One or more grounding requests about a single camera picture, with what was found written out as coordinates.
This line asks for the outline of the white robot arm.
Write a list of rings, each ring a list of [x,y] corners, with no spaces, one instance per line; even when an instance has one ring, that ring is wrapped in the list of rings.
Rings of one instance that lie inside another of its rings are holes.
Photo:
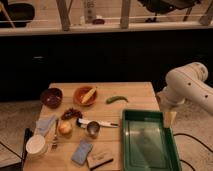
[[[213,88],[205,84],[207,78],[208,69],[200,62],[174,68],[166,74],[166,86],[156,94],[165,128],[170,128],[176,117],[173,108],[186,99],[213,115]]]

